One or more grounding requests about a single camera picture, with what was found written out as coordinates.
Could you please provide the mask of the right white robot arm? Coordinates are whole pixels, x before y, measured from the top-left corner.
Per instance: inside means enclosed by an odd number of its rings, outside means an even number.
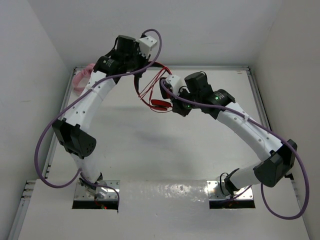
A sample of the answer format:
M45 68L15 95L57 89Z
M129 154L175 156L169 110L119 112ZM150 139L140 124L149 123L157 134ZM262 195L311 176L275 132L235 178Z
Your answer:
M282 143L277 137L255 125L255 121L224 89L213 90L204 72L195 72L181 79L170 75L164 81L165 86L178 98L171 97L173 112L182 116L191 109L201 109L205 114L231 129L257 155L259 162L246 168L237 168L227 175L223 191L233 195L241 188L263 184L274 187L293 167L297 144L288 140Z

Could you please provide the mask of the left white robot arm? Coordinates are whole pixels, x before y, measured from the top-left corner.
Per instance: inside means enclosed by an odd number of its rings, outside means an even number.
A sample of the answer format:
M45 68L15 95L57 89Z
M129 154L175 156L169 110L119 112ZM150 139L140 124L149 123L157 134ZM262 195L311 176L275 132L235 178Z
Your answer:
M150 35L142 35L139 39L119 35L112 50L93 66L80 101L52 125L59 143L71 155L86 180L93 184L102 178L97 168L98 158L94 154L97 141L89 134L93 117L123 74L147 65L157 43Z

